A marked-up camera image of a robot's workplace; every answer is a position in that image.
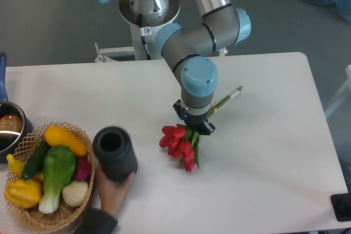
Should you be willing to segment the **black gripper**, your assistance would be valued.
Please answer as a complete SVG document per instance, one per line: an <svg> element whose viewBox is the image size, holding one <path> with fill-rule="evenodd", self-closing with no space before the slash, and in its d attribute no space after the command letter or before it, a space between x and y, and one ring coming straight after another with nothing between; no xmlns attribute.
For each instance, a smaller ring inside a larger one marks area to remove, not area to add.
<svg viewBox="0 0 351 234"><path fill-rule="evenodd" d="M196 126L196 131L199 135L211 135L216 129L212 123L207 121L210 105L201 108L193 108L178 99L173 104L173 109L179 119L182 119L186 125Z"/></svg>

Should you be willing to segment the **dark grey sleeve forearm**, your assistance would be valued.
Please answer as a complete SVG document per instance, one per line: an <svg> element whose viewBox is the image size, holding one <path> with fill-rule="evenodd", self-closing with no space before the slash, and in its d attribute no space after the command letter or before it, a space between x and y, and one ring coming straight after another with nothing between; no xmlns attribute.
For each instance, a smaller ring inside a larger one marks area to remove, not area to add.
<svg viewBox="0 0 351 234"><path fill-rule="evenodd" d="M82 222L74 230L74 234L111 234L118 220L111 214L100 209L88 209Z"/></svg>

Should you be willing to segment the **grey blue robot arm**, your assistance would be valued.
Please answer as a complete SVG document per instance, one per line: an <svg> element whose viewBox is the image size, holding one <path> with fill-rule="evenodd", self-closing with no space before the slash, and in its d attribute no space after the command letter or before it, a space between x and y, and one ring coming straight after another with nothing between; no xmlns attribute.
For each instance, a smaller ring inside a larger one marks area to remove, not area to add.
<svg viewBox="0 0 351 234"><path fill-rule="evenodd" d="M185 30L175 22L179 0L99 1L118 3L136 60L165 60L181 87L181 98L173 106L178 117L199 134L212 134L215 127L208 118L218 73L209 55L250 35L247 13L230 0L196 0L202 23Z"/></svg>

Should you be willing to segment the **person's hand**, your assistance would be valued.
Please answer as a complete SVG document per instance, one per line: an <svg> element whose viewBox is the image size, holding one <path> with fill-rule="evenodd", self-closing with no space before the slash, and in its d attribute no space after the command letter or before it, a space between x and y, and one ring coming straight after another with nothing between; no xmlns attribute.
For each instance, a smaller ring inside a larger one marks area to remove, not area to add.
<svg viewBox="0 0 351 234"><path fill-rule="evenodd" d="M118 214L134 176L135 173L132 172L122 183L115 183L108 179L101 164L98 163L97 184L101 203L100 209L102 211L112 216Z"/></svg>

